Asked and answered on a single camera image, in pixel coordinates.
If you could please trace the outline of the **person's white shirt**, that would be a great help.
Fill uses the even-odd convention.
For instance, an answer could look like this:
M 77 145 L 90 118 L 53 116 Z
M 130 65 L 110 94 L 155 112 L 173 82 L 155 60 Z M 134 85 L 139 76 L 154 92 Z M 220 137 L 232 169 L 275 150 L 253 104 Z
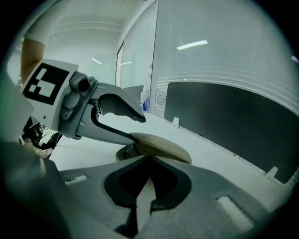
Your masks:
M 70 4 L 71 0 L 57 0 L 30 26 L 24 35 L 24 39 L 46 45 L 47 40 L 62 19 Z

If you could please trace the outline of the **black office chair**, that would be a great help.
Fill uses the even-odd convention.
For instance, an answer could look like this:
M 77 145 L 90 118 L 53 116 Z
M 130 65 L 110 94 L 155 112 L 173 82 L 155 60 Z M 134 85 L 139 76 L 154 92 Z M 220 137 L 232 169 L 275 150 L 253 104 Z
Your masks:
M 41 132 L 41 123 L 36 123 L 30 126 L 29 128 L 26 129 L 26 136 L 30 139 L 32 144 L 41 150 L 46 150 L 46 149 L 54 149 L 61 139 L 62 135 L 59 133 L 54 133 L 54 136 L 47 142 L 43 143 L 41 146 L 39 145 L 40 140 L 42 139 L 42 132 Z

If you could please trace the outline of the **person's left forearm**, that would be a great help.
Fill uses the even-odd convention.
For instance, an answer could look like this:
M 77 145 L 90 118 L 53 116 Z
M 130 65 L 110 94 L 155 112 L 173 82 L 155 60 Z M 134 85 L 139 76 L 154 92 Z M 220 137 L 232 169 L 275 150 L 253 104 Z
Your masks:
M 25 85 L 35 67 L 42 61 L 45 45 L 43 43 L 24 39 L 21 50 L 21 81 Z

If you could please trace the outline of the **grey oval object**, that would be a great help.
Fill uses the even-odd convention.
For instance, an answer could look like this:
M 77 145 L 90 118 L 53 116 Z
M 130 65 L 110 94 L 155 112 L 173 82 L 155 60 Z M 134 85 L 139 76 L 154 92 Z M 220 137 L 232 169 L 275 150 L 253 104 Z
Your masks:
M 169 158 L 188 164 L 192 163 L 187 150 L 170 140 L 146 133 L 132 133 L 131 135 L 137 139 L 137 143 L 121 148 L 116 153 L 117 161 L 147 155 Z

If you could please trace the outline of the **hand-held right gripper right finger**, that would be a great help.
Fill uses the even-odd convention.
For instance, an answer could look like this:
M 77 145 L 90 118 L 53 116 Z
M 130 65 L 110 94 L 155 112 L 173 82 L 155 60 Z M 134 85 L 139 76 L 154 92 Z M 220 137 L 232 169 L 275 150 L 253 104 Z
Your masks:
M 157 197 L 140 239 L 250 239 L 274 218 L 290 191 L 269 180 L 247 192 L 222 175 L 172 159 L 155 158 L 173 189 Z

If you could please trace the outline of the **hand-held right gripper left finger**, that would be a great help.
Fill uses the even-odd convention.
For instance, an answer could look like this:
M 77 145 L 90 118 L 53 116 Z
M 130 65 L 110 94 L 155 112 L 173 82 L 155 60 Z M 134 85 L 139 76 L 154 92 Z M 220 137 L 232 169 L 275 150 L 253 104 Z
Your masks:
M 137 197 L 149 178 L 149 157 L 60 172 L 58 202 L 70 239 L 144 239 Z

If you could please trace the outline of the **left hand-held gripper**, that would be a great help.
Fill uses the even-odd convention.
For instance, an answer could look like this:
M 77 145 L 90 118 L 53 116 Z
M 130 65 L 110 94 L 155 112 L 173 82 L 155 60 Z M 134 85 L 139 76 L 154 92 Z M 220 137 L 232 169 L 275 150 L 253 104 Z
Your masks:
M 73 63 L 42 60 L 26 80 L 22 93 L 34 108 L 33 118 L 68 138 L 82 136 L 125 146 L 138 142 L 128 133 L 99 123 L 97 109 L 86 109 L 91 96 L 101 115 L 112 113 L 146 122 L 140 105 L 123 89 L 98 84 Z

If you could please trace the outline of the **white bottle with blue label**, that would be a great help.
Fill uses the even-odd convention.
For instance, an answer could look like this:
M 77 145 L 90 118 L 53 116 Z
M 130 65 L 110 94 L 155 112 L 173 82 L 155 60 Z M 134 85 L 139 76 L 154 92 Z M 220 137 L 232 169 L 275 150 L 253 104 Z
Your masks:
M 147 112 L 149 107 L 149 93 L 142 91 L 140 96 L 140 108 L 142 112 Z

